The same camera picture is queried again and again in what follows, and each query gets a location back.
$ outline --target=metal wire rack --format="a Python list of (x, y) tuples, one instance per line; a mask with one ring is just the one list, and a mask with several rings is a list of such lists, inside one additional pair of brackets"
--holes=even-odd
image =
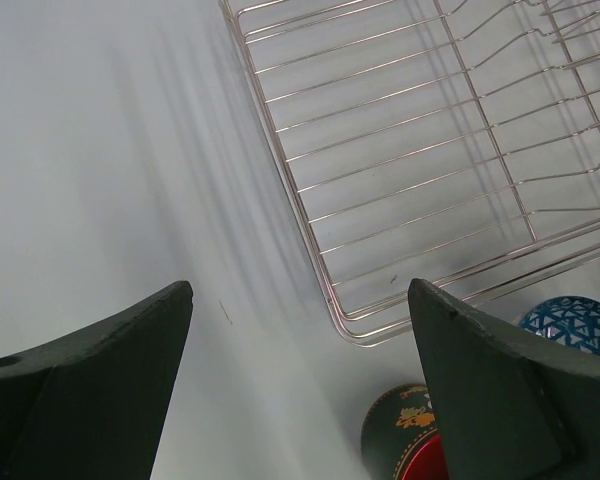
[(337, 331), (600, 257), (600, 0), (221, 0)]

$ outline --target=blue ball with white pattern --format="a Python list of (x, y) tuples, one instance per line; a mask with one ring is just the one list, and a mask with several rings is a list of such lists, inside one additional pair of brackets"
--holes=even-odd
[(562, 345), (600, 355), (600, 302), (590, 298), (552, 298), (527, 313), (519, 325)]

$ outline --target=wire grid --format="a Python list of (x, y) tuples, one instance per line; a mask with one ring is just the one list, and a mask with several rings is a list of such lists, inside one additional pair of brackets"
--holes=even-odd
[(221, 5), (346, 340), (600, 256), (600, 0)]

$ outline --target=dark tin can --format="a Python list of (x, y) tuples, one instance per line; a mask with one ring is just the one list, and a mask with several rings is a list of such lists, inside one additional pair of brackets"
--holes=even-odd
[(382, 395), (362, 424), (362, 461), (374, 480), (447, 480), (440, 436), (425, 385)]

